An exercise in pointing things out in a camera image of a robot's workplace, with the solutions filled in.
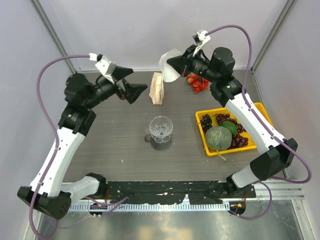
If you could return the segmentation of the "white paper coffee filter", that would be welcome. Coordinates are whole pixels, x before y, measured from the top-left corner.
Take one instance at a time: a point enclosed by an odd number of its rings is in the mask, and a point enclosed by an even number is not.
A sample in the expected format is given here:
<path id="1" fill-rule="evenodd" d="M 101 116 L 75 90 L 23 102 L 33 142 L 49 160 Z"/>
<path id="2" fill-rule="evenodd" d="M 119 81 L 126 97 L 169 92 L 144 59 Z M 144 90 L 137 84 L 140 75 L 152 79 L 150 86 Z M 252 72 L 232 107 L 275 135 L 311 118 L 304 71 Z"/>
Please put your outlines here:
<path id="1" fill-rule="evenodd" d="M 167 60 L 181 55 L 182 53 L 178 49 L 173 48 L 160 57 L 158 64 L 160 66 L 162 80 L 164 82 L 171 83 L 180 77 L 180 74 L 167 63 Z"/>

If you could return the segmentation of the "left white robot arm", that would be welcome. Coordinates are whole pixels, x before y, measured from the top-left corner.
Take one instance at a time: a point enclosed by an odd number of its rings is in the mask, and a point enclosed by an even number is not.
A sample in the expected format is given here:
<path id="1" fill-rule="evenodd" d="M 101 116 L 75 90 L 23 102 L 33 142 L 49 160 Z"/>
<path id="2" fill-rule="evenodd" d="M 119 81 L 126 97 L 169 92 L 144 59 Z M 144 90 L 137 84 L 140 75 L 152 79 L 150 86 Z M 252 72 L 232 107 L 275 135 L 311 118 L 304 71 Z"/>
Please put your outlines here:
<path id="1" fill-rule="evenodd" d="M 113 95 L 132 104 L 148 88 L 147 84 L 126 81 L 125 78 L 133 72 L 131 68 L 116 66 L 111 79 L 103 77 L 95 84 L 82 73 L 75 73 L 66 80 L 67 106 L 55 129 L 56 139 L 37 176 L 29 186 L 22 186 L 17 192 L 32 210 L 60 220 L 73 203 L 87 196 L 102 199 L 106 195 L 106 178 L 101 174 L 88 173 L 81 180 L 65 186 L 62 182 L 76 150 L 96 118 L 93 108 Z"/>

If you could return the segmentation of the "grey glass coffee server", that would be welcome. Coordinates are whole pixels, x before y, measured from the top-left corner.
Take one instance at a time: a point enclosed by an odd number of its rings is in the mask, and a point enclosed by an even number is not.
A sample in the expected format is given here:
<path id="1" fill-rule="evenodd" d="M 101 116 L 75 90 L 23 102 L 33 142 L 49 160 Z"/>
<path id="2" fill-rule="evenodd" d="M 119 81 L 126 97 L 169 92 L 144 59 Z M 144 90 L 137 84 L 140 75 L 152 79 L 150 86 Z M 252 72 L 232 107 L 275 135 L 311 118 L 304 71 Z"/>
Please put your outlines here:
<path id="1" fill-rule="evenodd" d="M 144 137 L 144 140 L 147 143 L 150 143 L 150 145 L 156 149 L 156 150 L 165 150 L 168 149 L 172 145 L 172 137 L 166 136 L 165 138 L 154 138 L 152 134 L 146 134 Z"/>

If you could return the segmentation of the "clear plastic coffee dripper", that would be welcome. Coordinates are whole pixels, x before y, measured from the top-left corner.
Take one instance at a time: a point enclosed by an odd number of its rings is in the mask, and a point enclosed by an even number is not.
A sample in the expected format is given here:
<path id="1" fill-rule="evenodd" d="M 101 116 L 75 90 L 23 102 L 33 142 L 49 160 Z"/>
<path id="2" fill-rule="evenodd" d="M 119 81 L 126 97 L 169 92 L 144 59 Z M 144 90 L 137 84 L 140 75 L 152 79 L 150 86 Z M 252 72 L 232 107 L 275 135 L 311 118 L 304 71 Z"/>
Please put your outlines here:
<path id="1" fill-rule="evenodd" d="M 173 123 L 166 116 L 157 116 L 150 122 L 148 130 L 156 143 L 166 143 L 171 139 Z"/>

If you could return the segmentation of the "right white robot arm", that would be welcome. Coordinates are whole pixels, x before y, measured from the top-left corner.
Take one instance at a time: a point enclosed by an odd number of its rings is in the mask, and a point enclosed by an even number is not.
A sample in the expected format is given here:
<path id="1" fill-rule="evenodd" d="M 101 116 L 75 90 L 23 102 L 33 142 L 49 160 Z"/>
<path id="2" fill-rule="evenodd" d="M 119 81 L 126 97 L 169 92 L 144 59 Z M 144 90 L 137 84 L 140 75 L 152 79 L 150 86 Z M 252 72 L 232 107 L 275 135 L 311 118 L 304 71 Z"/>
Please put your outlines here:
<path id="1" fill-rule="evenodd" d="M 226 179 L 227 193 L 238 197 L 245 187 L 268 180 L 289 167 L 294 158 L 290 150 L 297 150 L 298 144 L 275 130 L 254 106 L 243 84 L 233 76 L 235 59 L 230 49 L 217 47 L 207 58 L 196 48 L 193 44 L 184 53 L 175 48 L 168 52 L 164 58 L 171 75 L 168 80 L 175 81 L 190 73 L 208 80 L 214 99 L 240 121 L 255 143 L 260 155 Z"/>

